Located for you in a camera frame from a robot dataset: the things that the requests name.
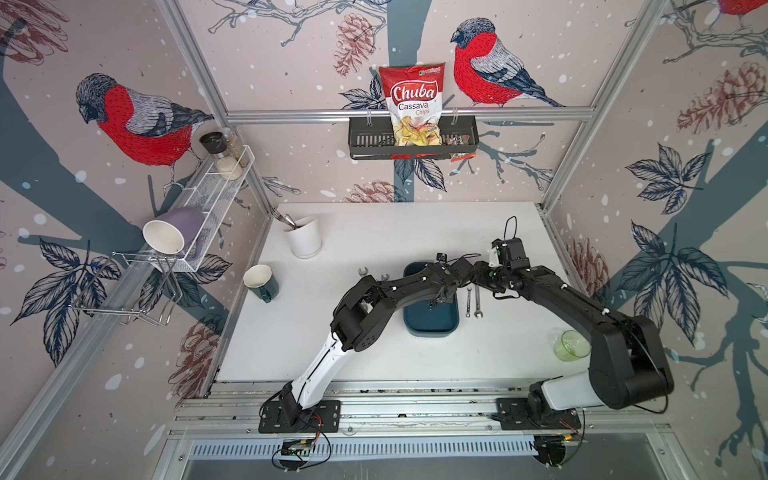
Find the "teal plastic storage box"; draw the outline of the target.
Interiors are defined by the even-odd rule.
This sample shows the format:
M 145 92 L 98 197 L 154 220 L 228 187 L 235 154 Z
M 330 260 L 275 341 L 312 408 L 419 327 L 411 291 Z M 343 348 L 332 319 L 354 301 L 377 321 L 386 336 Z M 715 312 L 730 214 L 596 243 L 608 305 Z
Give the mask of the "teal plastic storage box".
M 441 338 L 459 326 L 459 305 L 456 293 L 444 303 L 420 301 L 403 309 L 404 324 L 416 337 Z

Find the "small silver combination wrench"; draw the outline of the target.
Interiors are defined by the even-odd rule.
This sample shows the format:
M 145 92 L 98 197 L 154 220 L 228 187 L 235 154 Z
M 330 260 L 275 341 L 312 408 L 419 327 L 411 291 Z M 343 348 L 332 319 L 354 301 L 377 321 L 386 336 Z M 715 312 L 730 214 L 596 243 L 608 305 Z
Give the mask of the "small silver combination wrench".
M 465 317 L 471 318 L 472 317 L 472 297 L 473 297 L 473 288 L 468 287 L 467 288 L 467 294 L 466 294 L 466 307 L 465 307 Z

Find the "large silver open-end wrench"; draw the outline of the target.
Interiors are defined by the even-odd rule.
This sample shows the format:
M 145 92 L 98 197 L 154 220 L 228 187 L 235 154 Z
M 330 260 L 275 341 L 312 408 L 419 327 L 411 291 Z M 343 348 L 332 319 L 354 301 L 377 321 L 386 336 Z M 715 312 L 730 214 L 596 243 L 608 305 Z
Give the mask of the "large silver open-end wrench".
M 475 298 L 474 316 L 476 318 L 482 318 L 484 316 L 484 312 L 482 311 L 482 304 L 481 304 L 481 290 L 480 290 L 480 286 L 477 284 L 474 285 L 474 298 Z

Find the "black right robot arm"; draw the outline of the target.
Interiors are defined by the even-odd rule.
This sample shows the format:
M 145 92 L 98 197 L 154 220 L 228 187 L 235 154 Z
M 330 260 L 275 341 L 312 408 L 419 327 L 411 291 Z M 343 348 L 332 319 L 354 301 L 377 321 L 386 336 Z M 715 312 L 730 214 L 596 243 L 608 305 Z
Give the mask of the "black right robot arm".
M 644 315 L 611 310 L 562 280 L 553 270 L 533 266 L 519 238 L 492 243 L 498 261 L 477 261 L 469 281 L 497 300 L 522 298 L 555 314 L 589 344 L 589 365 L 580 374 L 533 384 L 528 394 L 532 416 L 594 406 L 621 410 L 674 390 L 660 333 Z

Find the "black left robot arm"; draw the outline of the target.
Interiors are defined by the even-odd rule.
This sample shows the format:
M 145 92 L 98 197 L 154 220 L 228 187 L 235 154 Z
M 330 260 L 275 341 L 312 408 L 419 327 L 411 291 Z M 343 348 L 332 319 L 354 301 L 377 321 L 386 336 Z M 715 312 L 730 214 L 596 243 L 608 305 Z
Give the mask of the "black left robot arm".
M 473 264 L 465 257 L 415 262 L 395 280 L 362 277 L 333 310 L 330 333 L 310 365 L 281 389 L 278 402 L 285 421 L 294 424 L 307 416 L 341 367 L 353 353 L 371 347 L 397 311 L 414 336 L 452 333 L 459 324 L 456 293 L 473 279 Z

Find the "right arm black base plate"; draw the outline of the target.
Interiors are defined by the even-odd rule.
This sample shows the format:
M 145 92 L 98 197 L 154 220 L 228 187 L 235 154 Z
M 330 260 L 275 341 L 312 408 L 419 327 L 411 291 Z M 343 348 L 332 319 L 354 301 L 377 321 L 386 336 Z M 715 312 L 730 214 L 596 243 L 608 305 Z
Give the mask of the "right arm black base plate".
M 582 427 L 576 409 L 556 410 L 546 401 L 542 382 L 533 384 L 526 398 L 504 397 L 496 399 L 496 412 L 490 418 L 500 423 L 503 430 L 555 430 L 575 432 Z

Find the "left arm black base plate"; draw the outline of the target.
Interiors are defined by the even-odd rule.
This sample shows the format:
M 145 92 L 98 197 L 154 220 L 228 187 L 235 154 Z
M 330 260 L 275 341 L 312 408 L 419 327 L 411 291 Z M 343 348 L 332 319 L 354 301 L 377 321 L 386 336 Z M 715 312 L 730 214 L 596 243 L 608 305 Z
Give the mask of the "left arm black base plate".
M 294 399 L 290 385 L 269 397 L 259 409 L 258 432 L 277 433 L 336 433 L 339 429 L 341 402 L 321 400 L 303 409 Z

